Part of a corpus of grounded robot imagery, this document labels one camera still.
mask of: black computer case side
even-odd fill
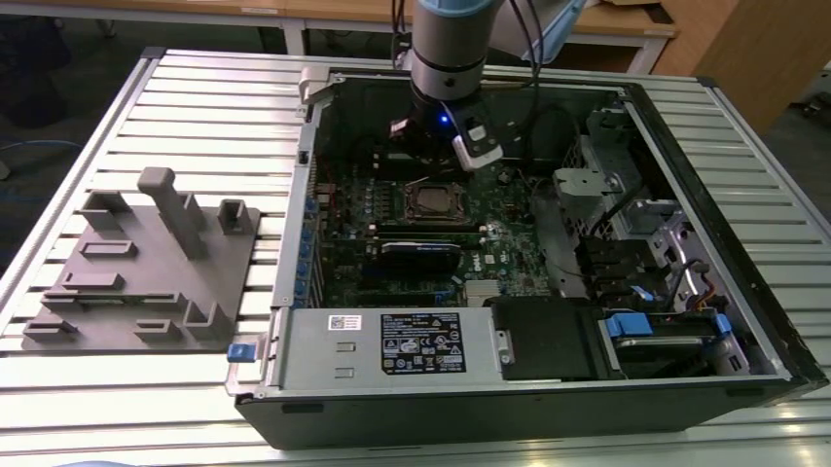
[[[275,449],[418,446],[680,431],[781,397],[796,385],[729,381],[262,400],[241,395],[234,406]]]

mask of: motherboard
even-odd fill
[[[481,305],[469,297],[481,288],[550,294],[529,208],[542,180],[498,164],[413,180],[319,166],[325,307]]]

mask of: sticker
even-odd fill
[[[360,331],[361,316],[358,314],[329,314],[327,315],[329,331]]]
[[[257,13],[259,15],[275,15],[275,8],[246,8],[241,7],[242,13]]]
[[[464,373],[458,314],[381,314],[380,369],[386,375]]]

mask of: power supply label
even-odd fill
[[[380,357],[386,375],[464,373],[458,314],[381,314]]]

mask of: green circuit board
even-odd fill
[[[325,200],[321,207],[325,212],[323,306],[464,306],[464,283],[480,279],[497,280],[502,295],[550,293],[528,217],[530,184],[538,183],[537,180],[522,180],[514,170],[498,164],[474,172],[468,180],[441,183],[376,180],[361,176],[356,169],[338,173],[341,176],[331,178],[333,183],[317,186],[317,196],[322,195]],[[418,213],[413,214],[412,203],[418,189],[429,190],[425,193],[429,196],[433,191],[437,194],[432,196],[434,199],[426,197],[432,205],[420,209],[420,218]],[[449,192],[454,201],[445,200]],[[434,221],[437,211],[452,220]],[[406,229],[410,226],[418,226],[418,232],[410,232]],[[402,232],[378,233],[384,228],[394,231],[394,227],[404,227]],[[452,277],[422,280],[366,277],[365,266],[376,248],[392,241],[458,245],[461,260]]]

